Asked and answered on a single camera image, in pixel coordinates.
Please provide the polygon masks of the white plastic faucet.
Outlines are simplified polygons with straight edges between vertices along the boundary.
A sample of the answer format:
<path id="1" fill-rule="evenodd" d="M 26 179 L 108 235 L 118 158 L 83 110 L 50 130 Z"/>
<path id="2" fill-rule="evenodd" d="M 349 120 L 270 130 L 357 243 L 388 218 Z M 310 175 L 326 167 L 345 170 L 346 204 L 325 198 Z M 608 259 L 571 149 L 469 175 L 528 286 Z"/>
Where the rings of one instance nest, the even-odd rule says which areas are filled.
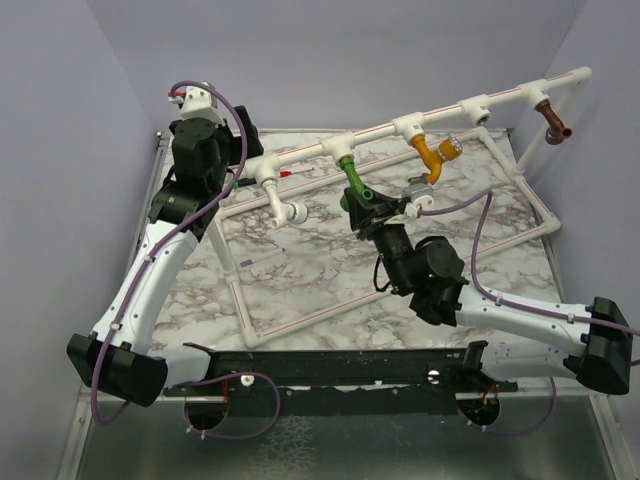
<path id="1" fill-rule="evenodd" d="M 275 176 L 257 176 L 256 182 L 265 193 L 271 208 L 272 229 L 280 229 L 288 223 L 301 225 L 307 221 L 309 212 L 303 203 L 286 203 L 280 199 Z"/>

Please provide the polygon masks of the green plastic faucet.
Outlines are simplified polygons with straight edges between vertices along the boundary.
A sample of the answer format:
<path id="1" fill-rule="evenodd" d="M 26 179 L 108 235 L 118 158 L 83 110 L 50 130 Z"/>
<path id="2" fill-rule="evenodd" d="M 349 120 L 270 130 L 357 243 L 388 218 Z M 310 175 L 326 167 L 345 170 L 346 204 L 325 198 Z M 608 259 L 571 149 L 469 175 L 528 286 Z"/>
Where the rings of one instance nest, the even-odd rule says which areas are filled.
<path id="1" fill-rule="evenodd" d="M 346 175 L 349 181 L 349 187 L 352 190 L 354 190 L 365 201 L 371 201 L 374 199 L 374 193 L 366 187 L 356 171 L 354 156 L 352 154 L 343 156 L 338 161 L 338 166 Z"/>

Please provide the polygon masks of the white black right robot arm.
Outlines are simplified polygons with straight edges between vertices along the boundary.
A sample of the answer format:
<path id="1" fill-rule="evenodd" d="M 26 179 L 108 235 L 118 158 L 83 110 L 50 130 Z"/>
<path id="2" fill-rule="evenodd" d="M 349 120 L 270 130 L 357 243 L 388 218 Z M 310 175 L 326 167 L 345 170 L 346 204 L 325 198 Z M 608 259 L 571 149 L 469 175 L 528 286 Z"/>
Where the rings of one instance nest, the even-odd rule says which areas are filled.
<path id="1" fill-rule="evenodd" d="M 531 340 L 522 353 L 495 347 L 463 362 L 459 378 L 467 389 L 481 391 L 494 380 L 566 377 L 599 393 L 629 393 L 633 340 L 639 332 L 614 301 L 596 297 L 588 305 L 550 303 L 490 289 L 478 279 L 476 251 L 464 261 L 445 237 L 431 235 L 413 243 L 404 225 L 392 222 L 407 210 L 408 199 L 348 187 L 341 205 L 356 237 L 375 245 L 375 266 L 388 277 L 382 291 L 409 297 L 420 319 Z"/>

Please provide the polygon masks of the brown plastic faucet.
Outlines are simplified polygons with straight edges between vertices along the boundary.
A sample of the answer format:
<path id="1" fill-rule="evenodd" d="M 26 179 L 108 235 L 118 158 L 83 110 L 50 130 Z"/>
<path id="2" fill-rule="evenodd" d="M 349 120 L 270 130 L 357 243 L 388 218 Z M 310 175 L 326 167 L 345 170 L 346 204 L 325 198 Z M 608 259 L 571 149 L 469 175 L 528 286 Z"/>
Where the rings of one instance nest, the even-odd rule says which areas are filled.
<path id="1" fill-rule="evenodd" d="M 544 117 L 548 124 L 544 135 L 547 144 L 552 146 L 559 145 L 572 136 L 572 129 L 564 124 L 548 99 L 540 101 L 535 106 L 535 110 Z"/>

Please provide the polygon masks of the small grey metal piece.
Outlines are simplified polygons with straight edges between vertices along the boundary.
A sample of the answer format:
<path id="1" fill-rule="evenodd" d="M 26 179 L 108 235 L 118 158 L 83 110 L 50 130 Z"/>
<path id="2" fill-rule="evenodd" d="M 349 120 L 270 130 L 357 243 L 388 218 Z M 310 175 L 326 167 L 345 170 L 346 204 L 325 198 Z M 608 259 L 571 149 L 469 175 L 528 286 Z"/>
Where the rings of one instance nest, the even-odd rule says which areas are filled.
<path id="1" fill-rule="evenodd" d="M 420 176 L 420 177 L 411 177 L 407 180 L 409 185 L 416 185 L 416 184 L 428 184 L 428 181 L 426 180 L 426 177 Z"/>

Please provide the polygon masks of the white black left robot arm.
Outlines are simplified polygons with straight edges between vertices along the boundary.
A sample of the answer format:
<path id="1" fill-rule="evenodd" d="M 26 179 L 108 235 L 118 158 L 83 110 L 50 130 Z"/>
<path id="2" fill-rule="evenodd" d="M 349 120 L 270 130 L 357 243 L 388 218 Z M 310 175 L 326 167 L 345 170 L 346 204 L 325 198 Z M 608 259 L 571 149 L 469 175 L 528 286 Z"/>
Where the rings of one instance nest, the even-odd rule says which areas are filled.
<path id="1" fill-rule="evenodd" d="M 222 195 L 225 177 L 241 158 L 263 154 L 246 108 L 235 109 L 243 136 L 210 114 L 171 123 L 174 163 L 154 195 L 149 222 L 123 285 L 108 311 L 88 335 L 71 336 L 66 353 L 88 388 L 147 407 L 163 389 L 188 383 L 206 395 L 220 385 L 221 371 L 200 348 L 175 356 L 150 355 L 160 310 L 182 266 L 202 240 L 216 212 L 190 225 L 183 222 Z"/>

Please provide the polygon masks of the white PVC pipe frame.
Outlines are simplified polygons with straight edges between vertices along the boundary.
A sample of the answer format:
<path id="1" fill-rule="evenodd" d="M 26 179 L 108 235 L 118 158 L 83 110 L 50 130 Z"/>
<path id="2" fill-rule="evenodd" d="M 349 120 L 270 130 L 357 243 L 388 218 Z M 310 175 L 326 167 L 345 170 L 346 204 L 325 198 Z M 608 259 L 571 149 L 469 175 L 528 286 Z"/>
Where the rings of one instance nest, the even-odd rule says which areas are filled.
<path id="1" fill-rule="evenodd" d="M 527 241 L 538 239 L 544 235 L 555 233 L 561 227 L 560 220 L 540 200 L 524 178 L 526 166 L 530 163 L 541 143 L 545 142 L 544 135 L 548 127 L 547 122 L 536 134 L 522 157 L 518 161 L 510 163 L 498 149 L 484 126 L 490 117 L 491 108 L 509 102 L 524 101 L 531 109 L 535 110 L 535 106 L 540 101 L 548 99 L 554 111 L 560 117 L 571 104 L 575 95 L 590 80 L 591 76 L 592 71 L 590 68 L 580 67 L 550 79 L 537 79 L 501 92 L 477 95 L 443 108 L 428 112 L 410 113 L 395 118 L 386 124 L 362 131 L 341 132 L 297 149 L 281 153 L 267 152 L 247 160 L 244 167 L 236 168 L 234 171 L 235 178 L 237 180 L 245 178 L 256 180 L 257 176 L 275 176 L 278 183 L 279 173 L 285 167 L 319 157 L 332 158 L 335 163 L 338 163 L 345 155 L 352 154 L 354 156 L 356 147 L 388 137 L 404 139 L 410 147 L 409 150 L 382 160 L 369 162 L 362 167 L 362 172 L 374 172 L 412 158 L 421 159 L 418 152 L 410 145 L 411 139 L 418 134 L 425 135 L 427 145 L 431 150 L 436 150 L 438 145 L 449 136 L 457 138 L 461 144 L 467 140 L 479 139 L 500 164 L 510 183 L 518 188 L 521 194 L 529 201 L 533 210 L 542 219 L 539 226 L 480 251 L 481 257 L 487 257 Z M 287 200 L 292 196 L 332 185 L 345 178 L 344 172 L 338 171 L 314 182 L 308 182 L 283 191 L 278 190 L 278 194 L 283 202 L 289 203 Z M 354 300 L 316 311 L 307 317 L 290 322 L 273 331 L 266 333 L 256 331 L 249 317 L 237 268 L 232 262 L 231 251 L 222 233 L 221 223 L 234 215 L 248 212 L 264 205 L 269 206 L 265 193 L 263 196 L 245 203 L 223 207 L 216 215 L 213 225 L 207 230 L 211 244 L 223 265 L 224 275 L 239 319 L 240 335 L 247 348 L 255 348 L 269 340 L 292 334 L 381 299 L 381 294 L 370 293 Z"/>

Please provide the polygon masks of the aluminium table edge frame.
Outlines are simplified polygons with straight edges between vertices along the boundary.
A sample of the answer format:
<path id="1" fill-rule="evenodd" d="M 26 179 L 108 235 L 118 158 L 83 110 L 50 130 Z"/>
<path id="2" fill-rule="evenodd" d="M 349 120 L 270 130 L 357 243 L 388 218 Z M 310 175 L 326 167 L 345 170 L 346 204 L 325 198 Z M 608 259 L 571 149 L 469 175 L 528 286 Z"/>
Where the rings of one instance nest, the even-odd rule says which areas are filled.
<path id="1" fill-rule="evenodd" d="M 134 235 L 134 244 L 131 248 L 128 260 L 127 260 L 127 272 L 124 275 L 124 280 L 121 285 L 121 290 L 126 292 L 126 287 L 128 286 L 127 280 L 129 279 L 129 274 L 133 274 L 133 263 L 135 261 L 136 255 L 139 249 L 142 246 L 142 242 L 144 240 L 144 232 L 146 225 L 148 223 L 148 211 L 150 209 L 153 197 L 158 190 L 160 183 L 162 182 L 162 170 L 164 168 L 167 151 L 169 149 L 169 145 L 171 142 L 172 134 L 170 132 L 157 132 L 157 145 L 156 145 L 156 153 L 154 157 L 153 167 L 151 170 L 151 177 L 147 184 L 146 193 L 144 196 L 144 201 L 142 205 L 141 212 L 139 214 L 137 227 Z"/>

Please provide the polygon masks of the yellow plastic faucet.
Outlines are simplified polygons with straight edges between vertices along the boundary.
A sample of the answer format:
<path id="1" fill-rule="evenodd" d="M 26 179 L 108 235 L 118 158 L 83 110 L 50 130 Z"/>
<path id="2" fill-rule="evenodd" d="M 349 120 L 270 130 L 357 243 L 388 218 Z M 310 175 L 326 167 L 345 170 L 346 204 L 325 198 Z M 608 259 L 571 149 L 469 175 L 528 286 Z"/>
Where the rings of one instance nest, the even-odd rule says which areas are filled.
<path id="1" fill-rule="evenodd" d="M 414 136 L 410 145 L 418 152 L 423 164 L 429 170 L 426 180 L 430 185 L 434 185 L 439 180 L 445 163 L 455 160 L 463 153 L 462 144 L 452 136 L 442 141 L 436 150 L 430 149 L 424 134 Z"/>

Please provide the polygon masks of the red capped white pen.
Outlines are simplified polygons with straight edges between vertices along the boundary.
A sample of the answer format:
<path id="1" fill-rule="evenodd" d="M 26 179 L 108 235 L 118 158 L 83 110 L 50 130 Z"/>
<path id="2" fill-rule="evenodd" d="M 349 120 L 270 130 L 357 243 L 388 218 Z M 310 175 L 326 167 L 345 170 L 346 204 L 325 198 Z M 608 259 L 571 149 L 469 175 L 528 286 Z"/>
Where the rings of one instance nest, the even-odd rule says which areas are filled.
<path id="1" fill-rule="evenodd" d="M 286 178 L 292 175 L 299 175 L 299 174 L 303 174 L 303 173 L 309 173 L 314 171 L 315 168 L 314 167 L 307 167 L 307 168 L 298 168 L 298 169 L 293 169 L 293 170 L 282 170 L 279 173 L 279 177 L 280 178 Z"/>

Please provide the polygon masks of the purple capped white pen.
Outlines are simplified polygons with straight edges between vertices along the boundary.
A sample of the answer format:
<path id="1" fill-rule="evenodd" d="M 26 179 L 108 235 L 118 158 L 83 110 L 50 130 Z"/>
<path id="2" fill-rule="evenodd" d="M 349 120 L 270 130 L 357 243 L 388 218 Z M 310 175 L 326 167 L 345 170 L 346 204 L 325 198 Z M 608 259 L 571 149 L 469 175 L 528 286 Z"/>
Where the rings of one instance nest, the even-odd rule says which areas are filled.
<path id="1" fill-rule="evenodd" d="M 283 247 L 278 247 L 274 250 L 271 250 L 269 252 L 266 253 L 262 253 L 259 255 L 254 255 L 252 258 L 248 258 L 245 260 L 242 260 L 239 262 L 239 267 L 240 268 L 247 268 L 251 265 L 257 264 L 259 262 L 262 262 L 264 260 L 267 260 L 269 258 L 275 257 L 277 255 L 283 254 L 286 252 L 286 249 Z"/>

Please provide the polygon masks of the green black highlighter marker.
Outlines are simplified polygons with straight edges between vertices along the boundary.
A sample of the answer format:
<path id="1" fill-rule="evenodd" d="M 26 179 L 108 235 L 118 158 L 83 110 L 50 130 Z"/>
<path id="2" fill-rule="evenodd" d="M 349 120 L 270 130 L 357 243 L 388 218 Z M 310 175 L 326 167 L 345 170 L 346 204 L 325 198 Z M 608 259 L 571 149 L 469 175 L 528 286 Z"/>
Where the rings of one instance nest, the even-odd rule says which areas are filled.
<path id="1" fill-rule="evenodd" d="M 255 179 L 249 179 L 249 178 L 245 178 L 245 179 L 240 179 L 235 185 L 235 188 L 242 188 L 242 187 L 248 187 L 248 186 L 252 186 L 252 185 L 256 185 L 257 181 Z"/>

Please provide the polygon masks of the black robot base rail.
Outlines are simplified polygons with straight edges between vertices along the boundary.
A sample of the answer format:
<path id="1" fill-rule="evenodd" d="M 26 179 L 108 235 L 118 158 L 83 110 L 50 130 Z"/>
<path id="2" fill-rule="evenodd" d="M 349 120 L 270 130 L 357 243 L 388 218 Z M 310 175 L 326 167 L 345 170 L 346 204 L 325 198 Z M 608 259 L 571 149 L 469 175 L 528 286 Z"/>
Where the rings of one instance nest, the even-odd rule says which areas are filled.
<path id="1" fill-rule="evenodd" d="M 226 397 L 232 417 L 454 415 L 459 394 L 514 392 L 482 370 L 487 342 L 465 348 L 332 351 L 212 351 L 205 384 L 168 397 Z"/>

